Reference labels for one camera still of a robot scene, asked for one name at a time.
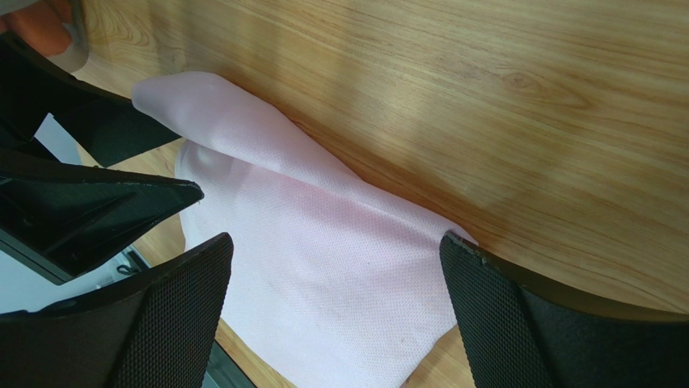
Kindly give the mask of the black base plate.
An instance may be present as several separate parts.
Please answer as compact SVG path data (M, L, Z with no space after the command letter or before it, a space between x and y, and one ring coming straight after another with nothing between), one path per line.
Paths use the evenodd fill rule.
M202 388L256 388L218 341L213 342Z

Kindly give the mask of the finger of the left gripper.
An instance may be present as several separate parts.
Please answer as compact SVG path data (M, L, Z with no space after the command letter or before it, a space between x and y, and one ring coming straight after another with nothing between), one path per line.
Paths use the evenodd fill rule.
M1 250L55 285L203 198L190 181L1 151Z
M1 145L32 142L47 115L104 167L178 139L131 99L76 79L15 33L2 33Z

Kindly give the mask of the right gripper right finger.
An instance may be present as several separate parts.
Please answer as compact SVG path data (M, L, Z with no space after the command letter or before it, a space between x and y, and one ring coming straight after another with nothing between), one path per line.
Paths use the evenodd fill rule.
M452 232L439 255L476 386L687 386L686 314L575 289Z

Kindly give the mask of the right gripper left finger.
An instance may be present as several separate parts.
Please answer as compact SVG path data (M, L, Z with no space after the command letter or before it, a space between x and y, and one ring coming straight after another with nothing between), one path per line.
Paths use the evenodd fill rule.
M232 255L222 233L102 289L3 314L2 386L201 386Z

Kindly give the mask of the grey plastic bin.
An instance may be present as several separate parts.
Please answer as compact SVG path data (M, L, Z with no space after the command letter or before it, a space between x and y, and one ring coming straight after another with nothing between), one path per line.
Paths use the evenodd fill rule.
M89 45L85 28L82 2L79 0L49 1L53 11L68 31L71 43L66 50L48 59L62 70L73 73L80 70L89 58Z

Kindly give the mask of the orange t shirt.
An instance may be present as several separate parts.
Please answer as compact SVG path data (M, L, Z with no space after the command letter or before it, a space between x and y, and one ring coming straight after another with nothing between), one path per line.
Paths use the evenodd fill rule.
M1 0L1 32L14 32L44 57L67 51L74 40L67 27L73 24L69 1Z

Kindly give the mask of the pink t shirt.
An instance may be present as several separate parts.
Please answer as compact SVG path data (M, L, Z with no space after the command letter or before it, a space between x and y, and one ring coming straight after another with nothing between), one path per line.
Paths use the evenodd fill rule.
M456 324L439 247L457 224L216 74L151 78L132 101L184 139L175 177L204 193L180 213L187 247L233 240L222 319L295 386L402 386Z

